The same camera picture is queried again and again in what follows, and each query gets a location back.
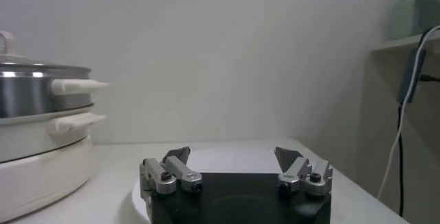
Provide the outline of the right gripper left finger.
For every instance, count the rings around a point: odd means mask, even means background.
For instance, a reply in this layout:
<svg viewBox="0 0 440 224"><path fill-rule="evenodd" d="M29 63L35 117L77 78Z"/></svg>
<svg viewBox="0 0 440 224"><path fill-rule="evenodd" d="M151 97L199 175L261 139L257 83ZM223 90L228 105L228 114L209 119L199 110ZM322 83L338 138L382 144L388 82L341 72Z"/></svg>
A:
<svg viewBox="0 0 440 224"><path fill-rule="evenodd" d="M189 146L169 150L158 161L143 159L140 171L140 196L146 208L153 207L153 195L171 197L182 192L192 204L203 202L203 176L187 166L191 149Z"/></svg>

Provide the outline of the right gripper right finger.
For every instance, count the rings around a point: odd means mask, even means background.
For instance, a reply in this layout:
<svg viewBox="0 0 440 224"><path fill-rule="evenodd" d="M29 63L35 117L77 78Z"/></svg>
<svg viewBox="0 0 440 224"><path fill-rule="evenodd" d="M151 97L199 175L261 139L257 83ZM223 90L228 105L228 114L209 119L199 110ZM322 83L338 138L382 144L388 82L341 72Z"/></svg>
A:
<svg viewBox="0 0 440 224"><path fill-rule="evenodd" d="M274 154L282 173L278 175L278 192L294 194L303 190L311 197L323 197L332 190L333 168L327 160L313 166L296 150L276 147Z"/></svg>

